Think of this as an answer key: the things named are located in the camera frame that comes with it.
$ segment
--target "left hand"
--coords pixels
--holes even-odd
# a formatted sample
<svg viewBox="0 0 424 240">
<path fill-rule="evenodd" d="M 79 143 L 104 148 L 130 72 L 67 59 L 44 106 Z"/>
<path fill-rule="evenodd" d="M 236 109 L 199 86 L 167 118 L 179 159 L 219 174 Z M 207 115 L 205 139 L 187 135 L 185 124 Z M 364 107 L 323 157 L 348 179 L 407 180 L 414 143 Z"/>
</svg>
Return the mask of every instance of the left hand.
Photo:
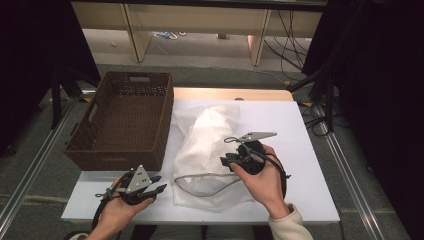
<svg viewBox="0 0 424 240">
<path fill-rule="evenodd" d="M 112 186 L 118 180 L 119 177 L 115 179 Z M 119 196 L 119 193 L 114 192 L 113 196 Z M 137 213 L 146 209 L 153 201 L 153 198 L 149 198 L 137 205 L 128 205 L 120 197 L 112 199 L 106 204 L 97 227 L 90 233 L 87 240 L 109 239 L 124 229 Z"/>
</svg>

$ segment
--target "right hand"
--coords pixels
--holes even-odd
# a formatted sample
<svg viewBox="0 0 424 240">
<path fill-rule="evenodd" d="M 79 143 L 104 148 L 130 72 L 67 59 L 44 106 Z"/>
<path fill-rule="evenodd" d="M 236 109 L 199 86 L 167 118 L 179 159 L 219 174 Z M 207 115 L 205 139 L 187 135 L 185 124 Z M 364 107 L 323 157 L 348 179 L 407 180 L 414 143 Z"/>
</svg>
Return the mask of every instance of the right hand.
<svg viewBox="0 0 424 240">
<path fill-rule="evenodd" d="M 267 145 L 263 147 L 265 153 L 276 155 L 272 147 Z M 268 155 L 268 157 L 277 164 L 281 164 L 273 156 Z M 274 165 L 267 161 L 262 171 L 256 175 L 250 175 L 236 163 L 232 163 L 231 168 L 246 185 L 252 197 L 265 206 L 272 218 L 280 219 L 290 214 L 284 202 L 280 172 Z"/>
</svg>

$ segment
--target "hand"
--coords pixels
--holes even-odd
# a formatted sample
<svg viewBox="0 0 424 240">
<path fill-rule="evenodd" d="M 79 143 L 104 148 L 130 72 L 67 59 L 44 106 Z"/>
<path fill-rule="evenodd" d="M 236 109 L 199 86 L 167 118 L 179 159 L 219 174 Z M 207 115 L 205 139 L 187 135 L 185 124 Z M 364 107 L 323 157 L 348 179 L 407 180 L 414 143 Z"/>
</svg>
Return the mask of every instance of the hand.
<svg viewBox="0 0 424 240">
<path fill-rule="evenodd" d="M 113 196 L 119 196 L 119 193 L 114 192 Z M 153 198 L 149 198 L 137 205 L 128 205 L 120 197 L 112 199 L 106 204 L 97 227 L 90 233 L 87 240 L 109 239 L 115 233 L 124 229 L 137 213 L 143 211 L 153 201 Z"/>
<path fill-rule="evenodd" d="M 272 147 L 267 145 L 263 147 L 265 153 L 276 155 Z M 268 155 L 268 157 L 281 164 L 273 156 Z M 232 163 L 231 168 L 246 185 L 252 197 L 265 206 L 272 218 L 280 219 L 290 214 L 284 202 L 280 173 L 274 165 L 266 161 L 265 167 L 256 175 L 250 175 L 236 163 Z"/>
</svg>

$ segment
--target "floor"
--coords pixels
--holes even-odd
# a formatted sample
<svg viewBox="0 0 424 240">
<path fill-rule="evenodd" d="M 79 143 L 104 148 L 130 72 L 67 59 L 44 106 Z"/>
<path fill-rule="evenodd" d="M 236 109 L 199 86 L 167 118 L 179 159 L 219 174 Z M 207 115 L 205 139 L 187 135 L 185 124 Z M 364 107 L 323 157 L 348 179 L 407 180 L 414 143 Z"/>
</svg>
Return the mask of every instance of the floor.
<svg viewBox="0 0 424 240">
<path fill-rule="evenodd" d="M 214 34 L 187 33 L 185 36 L 178 36 L 176 40 L 152 37 L 145 59 L 141 63 L 136 63 L 126 32 L 84 30 L 84 34 L 99 68 L 107 64 L 191 67 L 206 70 L 209 68 L 238 69 L 263 73 L 284 85 L 297 81 L 285 75 L 291 78 L 304 77 L 296 67 L 281 61 L 280 57 L 267 46 L 264 47 L 260 65 L 252 66 L 245 36 L 230 35 L 228 39 L 218 39 Z M 282 46 L 276 40 L 284 44 L 285 39 L 267 37 L 266 40 L 272 48 L 282 51 Z M 305 49 L 311 41 L 310 39 L 297 40 Z M 297 65 L 301 64 L 295 54 L 285 54 L 285 56 Z M 295 100 L 307 102 L 305 92 L 308 87 L 296 92 Z M 69 123 L 62 132 L 54 136 L 56 144 L 48 149 L 47 156 L 37 158 L 38 149 L 43 146 L 44 140 L 50 133 L 49 128 L 46 127 L 51 122 L 49 96 L 46 96 L 40 105 L 42 111 L 34 114 L 15 144 L 16 154 L 2 156 L 0 159 L 0 177 L 3 182 L 0 190 L 1 209 L 4 210 L 7 204 L 10 205 L 9 199 L 13 197 L 15 189 L 26 185 L 28 190 L 22 205 L 13 214 L 13 220 L 7 224 L 7 232 L 2 233 L 0 239 L 62 239 L 69 232 L 90 228 L 88 224 L 69 223 L 60 219 L 70 195 L 68 190 L 73 189 L 80 172 L 71 161 L 63 158 L 63 146 L 69 140 L 73 129 L 73 124 L 70 123 L 78 122 L 85 111 L 86 103 L 74 103 L 75 107 L 68 117 Z M 299 108 L 305 122 L 313 120 L 321 111 L 320 107 Z M 336 106 L 336 111 L 341 112 L 342 108 Z M 306 227 L 315 239 L 409 239 L 372 171 L 366 168 L 367 161 L 348 124 L 342 117 L 335 118 L 334 121 L 334 135 L 319 136 L 325 132 L 325 126 L 320 124 L 308 128 L 308 131 L 339 210 L 341 222 Z M 336 142 L 340 146 L 341 150 L 338 151 L 341 151 L 341 154 L 335 154 L 335 150 L 330 147 L 330 142 Z M 34 167 L 31 165 L 34 157 L 45 158 L 45 162 L 41 166 Z M 349 169 L 347 173 L 341 170 L 341 166 L 346 164 Z M 31 183 L 25 183 L 25 179 L 22 180 L 28 173 L 28 169 L 30 169 L 29 173 L 38 175 Z M 349 176 L 353 176 L 353 181 L 348 179 Z M 365 215 L 362 209 L 364 206 L 369 209 L 368 212 L 365 211 Z M 374 222 L 380 232 L 375 233 L 376 228 L 370 229 L 367 220 L 372 217 L 375 218 Z M 132 229 L 133 226 L 126 228 L 120 239 L 131 239 Z"/>
</svg>

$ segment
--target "white fabric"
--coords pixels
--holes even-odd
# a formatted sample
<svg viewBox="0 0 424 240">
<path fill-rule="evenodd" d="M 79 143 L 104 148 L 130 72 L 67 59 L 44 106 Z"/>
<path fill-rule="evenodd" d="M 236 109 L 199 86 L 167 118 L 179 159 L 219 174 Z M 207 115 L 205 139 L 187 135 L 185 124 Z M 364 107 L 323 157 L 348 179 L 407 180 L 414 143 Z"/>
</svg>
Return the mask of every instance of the white fabric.
<svg viewBox="0 0 424 240">
<path fill-rule="evenodd" d="M 221 208 L 252 200 L 244 184 L 220 157 L 236 153 L 234 136 L 240 118 L 238 105 L 195 107 L 174 112 L 185 135 L 174 167 L 174 204 L 193 208 Z"/>
</svg>

